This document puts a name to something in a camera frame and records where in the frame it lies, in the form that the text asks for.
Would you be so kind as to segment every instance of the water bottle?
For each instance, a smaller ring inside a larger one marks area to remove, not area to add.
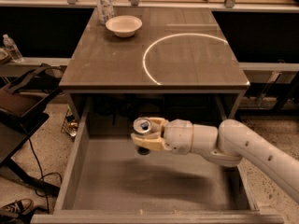
[[[96,5],[99,20],[105,25],[109,19],[114,17],[112,0],[96,0]]]
[[[7,51],[9,52],[12,60],[16,63],[21,63],[24,61],[16,43],[12,38],[10,38],[7,34],[3,35],[3,43],[6,46]]]

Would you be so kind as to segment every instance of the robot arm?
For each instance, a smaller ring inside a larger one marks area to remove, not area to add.
[[[222,166],[237,166],[244,157],[299,203],[299,161],[236,120],[227,119],[217,129],[181,119],[140,118],[134,129],[135,144],[149,150],[195,153]]]

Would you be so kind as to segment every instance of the bowl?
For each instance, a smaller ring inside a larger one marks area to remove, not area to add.
[[[142,21],[134,16],[117,16],[106,22],[106,28],[119,37],[130,37],[141,26]]]

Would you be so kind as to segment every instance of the tile floor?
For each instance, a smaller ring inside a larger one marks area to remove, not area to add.
[[[50,119],[32,137],[34,150],[41,163],[44,174],[57,172],[64,175],[64,168],[71,152],[73,142],[61,133],[67,105],[64,102],[49,104],[46,112]],[[259,133],[273,145],[284,150],[299,160],[299,120],[246,119],[251,129]],[[40,177],[36,160],[29,144],[23,146],[14,156],[14,160],[30,175]],[[257,167],[243,160],[246,174],[260,208],[274,208],[285,220],[286,224],[299,223],[299,205],[283,190],[273,183]],[[60,186],[57,175],[46,177],[46,181]],[[46,207],[46,200],[39,197],[32,189],[12,183],[0,177],[0,206],[22,198],[31,198],[35,204]],[[52,212],[55,198],[50,198],[49,206]]]

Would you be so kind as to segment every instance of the drawer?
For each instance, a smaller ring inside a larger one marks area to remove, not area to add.
[[[242,165],[140,155],[132,131],[127,118],[95,114],[89,98],[54,212],[32,223],[283,223],[258,210]]]

